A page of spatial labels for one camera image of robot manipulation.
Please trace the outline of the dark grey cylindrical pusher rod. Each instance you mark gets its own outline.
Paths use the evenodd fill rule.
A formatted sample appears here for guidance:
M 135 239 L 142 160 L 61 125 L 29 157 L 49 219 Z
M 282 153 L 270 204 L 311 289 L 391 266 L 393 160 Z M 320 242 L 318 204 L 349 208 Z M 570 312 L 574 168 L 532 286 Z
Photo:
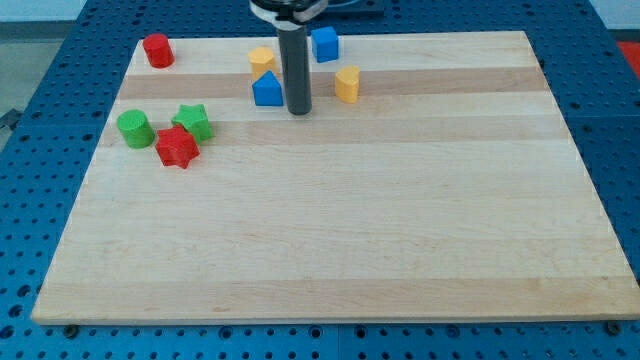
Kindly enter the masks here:
M 306 27 L 293 24 L 277 35 L 288 111 L 305 115 L 312 109 Z

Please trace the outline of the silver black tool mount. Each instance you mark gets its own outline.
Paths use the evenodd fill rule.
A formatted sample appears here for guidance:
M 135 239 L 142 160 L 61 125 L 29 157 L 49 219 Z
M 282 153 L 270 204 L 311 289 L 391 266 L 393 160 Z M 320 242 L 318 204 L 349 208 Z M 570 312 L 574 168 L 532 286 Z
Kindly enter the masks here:
M 288 22 L 306 24 L 320 15 L 328 0 L 250 0 L 250 10 L 259 19 L 271 24 Z

